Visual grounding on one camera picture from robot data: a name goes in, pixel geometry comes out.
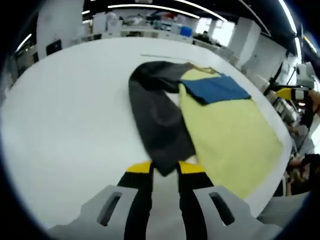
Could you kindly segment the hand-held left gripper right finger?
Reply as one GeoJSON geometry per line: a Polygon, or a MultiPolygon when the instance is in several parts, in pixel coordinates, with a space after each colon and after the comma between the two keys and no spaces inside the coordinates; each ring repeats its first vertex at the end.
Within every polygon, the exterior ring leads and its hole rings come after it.
{"type": "Polygon", "coordinates": [[[223,186],[214,186],[198,164],[179,161],[179,207],[188,240],[272,240],[282,228],[263,224],[250,206],[223,186]]]}

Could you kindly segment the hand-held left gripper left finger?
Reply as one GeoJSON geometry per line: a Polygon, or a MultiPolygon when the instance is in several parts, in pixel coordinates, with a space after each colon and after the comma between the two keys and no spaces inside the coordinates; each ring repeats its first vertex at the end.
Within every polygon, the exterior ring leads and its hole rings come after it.
{"type": "Polygon", "coordinates": [[[130,166],[117,185],[108,185],[80,208],[67,225],[48,230],[53,240],[144,240],[152,208],[153,164],[130,166]]]}

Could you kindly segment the person's right hand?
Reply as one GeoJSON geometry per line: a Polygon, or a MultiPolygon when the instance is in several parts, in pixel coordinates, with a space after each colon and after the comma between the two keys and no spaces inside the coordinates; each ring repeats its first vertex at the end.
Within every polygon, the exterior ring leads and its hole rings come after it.
{"type": "Polygon", "coordinates": [[[313,103],[313,111],[317,114],[320,115],[320,93],[315,90],[310,90],[308,92],[308,95],[312,99],[313,103]]]}

